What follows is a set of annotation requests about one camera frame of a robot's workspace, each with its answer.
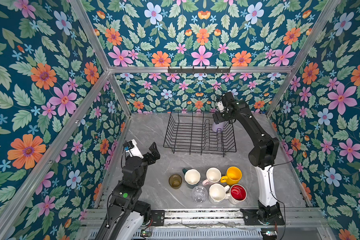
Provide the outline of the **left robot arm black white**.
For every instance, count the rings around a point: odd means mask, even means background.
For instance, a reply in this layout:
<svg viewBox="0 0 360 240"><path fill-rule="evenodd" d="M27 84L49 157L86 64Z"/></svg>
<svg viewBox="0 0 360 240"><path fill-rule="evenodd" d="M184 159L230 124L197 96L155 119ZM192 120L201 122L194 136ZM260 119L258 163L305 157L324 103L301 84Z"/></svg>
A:
<svg viewBox="0 0 360 240"><path fill-rule="evenodd" d="M106 218L96 235L97 240L131 240L138 229L151 221L151 205L140 201L148 166L160 159L157 144L142 154L137 142L123 144L125 165L123 177L110 195Z"/></svg>

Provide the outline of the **black wire dish rack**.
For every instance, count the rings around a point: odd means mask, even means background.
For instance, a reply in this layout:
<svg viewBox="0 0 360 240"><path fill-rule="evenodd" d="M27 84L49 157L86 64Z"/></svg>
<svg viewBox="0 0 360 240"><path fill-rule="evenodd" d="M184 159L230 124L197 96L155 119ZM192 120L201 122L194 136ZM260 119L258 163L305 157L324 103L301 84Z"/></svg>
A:
<svg viewBox="0 0 360 240"><path fill-rule="evenodd" d="M172 111L169 116L163 147L173 153L212 154L225 156L237 151L234 126L226 122L222 132L212 131L211 113Z"/></svg>

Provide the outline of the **lilac plastic cup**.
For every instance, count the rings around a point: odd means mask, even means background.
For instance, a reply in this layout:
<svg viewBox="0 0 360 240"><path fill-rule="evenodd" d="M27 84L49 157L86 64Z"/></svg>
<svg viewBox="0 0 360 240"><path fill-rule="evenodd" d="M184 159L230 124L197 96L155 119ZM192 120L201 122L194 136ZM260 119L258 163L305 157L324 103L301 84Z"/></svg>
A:
<svg viewBox="0 0 360 240"><path fill-rule="evenodd" d="M222 122L222 123L218 123L218 124L213 123L212 131L215 133L222 132L224 130L225 124L226 124L226 122Z"/></svg>

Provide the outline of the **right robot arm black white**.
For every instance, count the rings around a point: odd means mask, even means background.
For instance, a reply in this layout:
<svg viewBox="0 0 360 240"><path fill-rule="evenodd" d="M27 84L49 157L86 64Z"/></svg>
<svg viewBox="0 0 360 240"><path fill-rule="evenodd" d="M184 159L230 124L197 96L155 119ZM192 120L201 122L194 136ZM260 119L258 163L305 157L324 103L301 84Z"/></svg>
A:
<svg viewBox="0 0 360 240"><path fill-rule="evenodd" d="M257 219L263 225L285 225L273 177L278 139L269 135L258 123L249 105L244 100L236 100L231 92L221 95L213 119L216 124L236 121L244 127L254 146L249 152L249 161L256 169L260 191Z"/></svg>

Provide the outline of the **amber textured glass cup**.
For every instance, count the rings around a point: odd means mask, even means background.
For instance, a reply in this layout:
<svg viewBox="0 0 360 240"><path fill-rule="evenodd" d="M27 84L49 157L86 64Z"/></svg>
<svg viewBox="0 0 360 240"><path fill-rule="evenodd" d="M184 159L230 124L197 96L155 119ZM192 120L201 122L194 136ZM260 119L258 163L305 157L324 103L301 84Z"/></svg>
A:
<svg viewBox="0 0 360 240"><path fill-rule="evenodd" d="M182 177L178 174L173 174L169 177L169 185L173 189L179 189L182 185Z"/></svg>

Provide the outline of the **green mug cream inside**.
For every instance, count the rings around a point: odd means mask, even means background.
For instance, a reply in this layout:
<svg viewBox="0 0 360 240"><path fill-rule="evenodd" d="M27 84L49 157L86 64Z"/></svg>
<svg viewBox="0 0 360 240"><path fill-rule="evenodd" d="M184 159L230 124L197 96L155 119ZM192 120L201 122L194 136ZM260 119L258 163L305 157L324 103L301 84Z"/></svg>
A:
<svg viewBox="0 0 360 240"><path fill-rule="evenodd" d="M199 171L195 169L182 169L182 171L188 188L193 189L199 184L201 179L201 174Z"/></svg>

